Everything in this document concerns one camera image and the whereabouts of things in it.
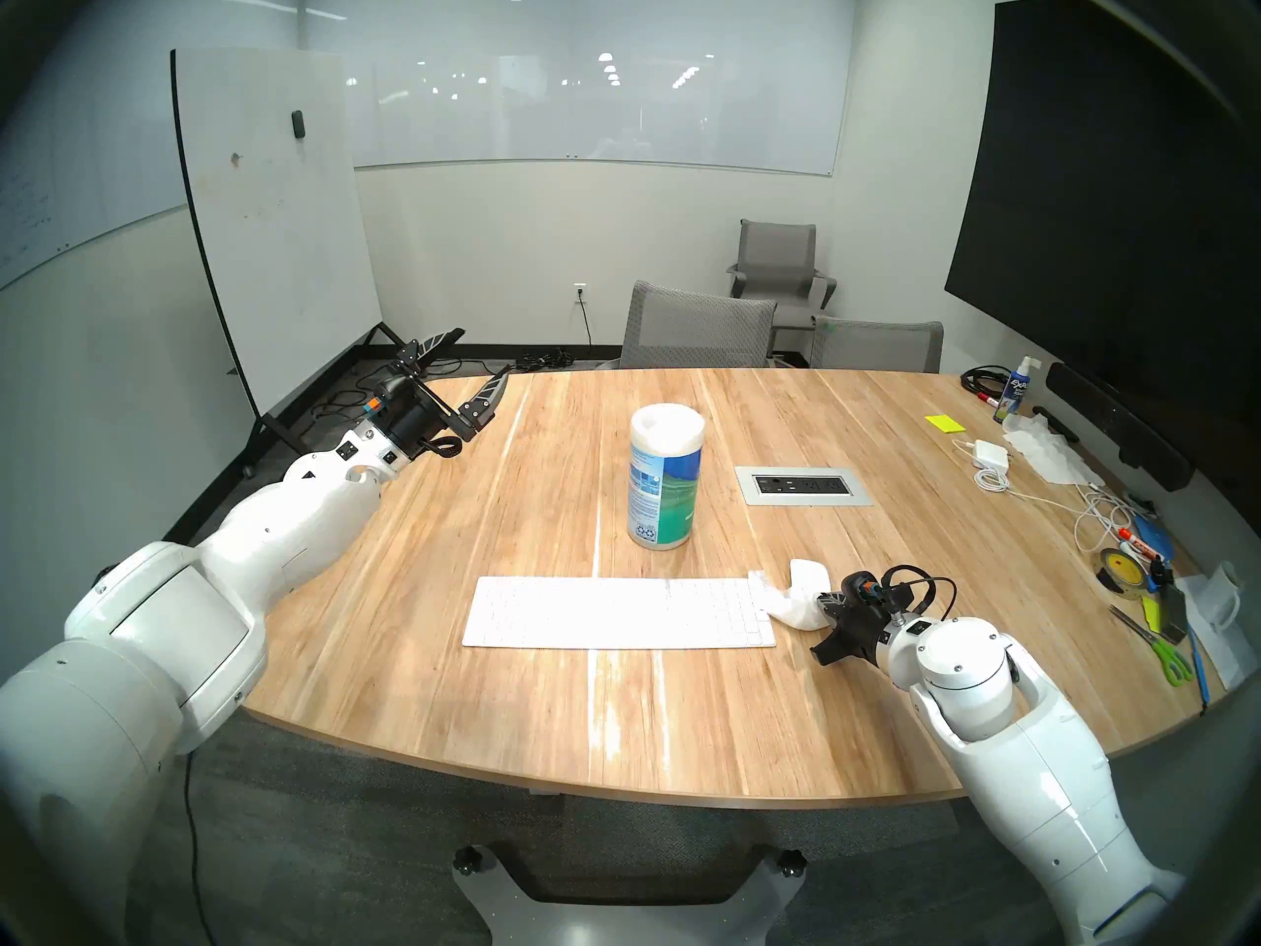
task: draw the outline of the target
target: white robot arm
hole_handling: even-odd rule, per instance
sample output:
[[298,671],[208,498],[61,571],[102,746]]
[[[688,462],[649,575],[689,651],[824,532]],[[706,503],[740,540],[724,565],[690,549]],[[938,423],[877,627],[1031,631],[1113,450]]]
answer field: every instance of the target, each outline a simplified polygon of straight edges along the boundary
[[298,458],[199,546],[151,542],[100,575],[66,641],[0,687],[0,787],[120,940],[161,774],[259,682],[269,610],[351,546],[382,483],[426,450],[455,457],[494,416],[507,370],[458,410],[424,385],[425,365],[460,334],[412,342],[335,449]]
[[[909,593],[889,575],[855,574],[820,598],[837,628],[816,656],[866,657],[910,694],[982,820],[1042,883],[1068,943],[1135,936],[1183,878],[1139,849],[1095,733],[1020,643],[977,617],[907,612]],[[1029,705],[1019,720],[1014,689]]]

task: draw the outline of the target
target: tape roll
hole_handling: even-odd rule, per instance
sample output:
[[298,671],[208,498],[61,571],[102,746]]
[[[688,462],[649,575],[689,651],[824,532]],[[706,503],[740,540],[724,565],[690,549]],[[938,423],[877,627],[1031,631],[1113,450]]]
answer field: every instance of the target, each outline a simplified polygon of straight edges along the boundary
[[1136,600],[1148,592],[1148,574],[1134,556],[1120,549],[1105,549],[1100,552],[1100,583],[1117,595]]

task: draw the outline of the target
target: yellow sticky note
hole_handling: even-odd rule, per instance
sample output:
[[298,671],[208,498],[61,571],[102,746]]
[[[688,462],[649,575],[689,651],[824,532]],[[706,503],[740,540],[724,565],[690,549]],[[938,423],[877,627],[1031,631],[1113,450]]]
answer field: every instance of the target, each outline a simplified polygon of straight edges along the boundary
[[943,434],[961,434],[965,430],[963,424],[952,420],[946,414],[941,414],[938,416],[926,416],[924,419]]

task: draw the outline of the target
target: gray mesh chair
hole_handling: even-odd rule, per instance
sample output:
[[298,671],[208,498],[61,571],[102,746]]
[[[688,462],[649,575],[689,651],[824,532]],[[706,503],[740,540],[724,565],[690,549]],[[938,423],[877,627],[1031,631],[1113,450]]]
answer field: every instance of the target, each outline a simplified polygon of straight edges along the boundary
[[615,367],[762,368],[774,314],[770,301],[736,301],[636,281]]
[[[733,298],[777,303],[776,328],[813,328],[813,315],[827,308],[836,279],[815,270],[815,225],[740,221],[740,250],[726,272]],[[827,281],[823,299],[810,304],[816,277]]]
[[811,368],[941,372],[946,333],[941,322],[842,322],[827,315],[815,320]]

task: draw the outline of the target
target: chair backrest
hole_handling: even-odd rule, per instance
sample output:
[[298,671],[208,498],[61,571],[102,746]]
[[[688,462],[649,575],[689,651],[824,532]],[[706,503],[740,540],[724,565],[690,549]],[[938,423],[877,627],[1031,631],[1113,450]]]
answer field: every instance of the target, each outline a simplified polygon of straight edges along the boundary
[[736,270],[749,280],[749,294],[810,294],[815,277],[813,223],[757,223],[740,221]]
[[818,315],[810,366],[816,370],[941,372],[941,322],[844,322]]
[[774,301],[676,291],[636,281],[620,368],[762,368]]

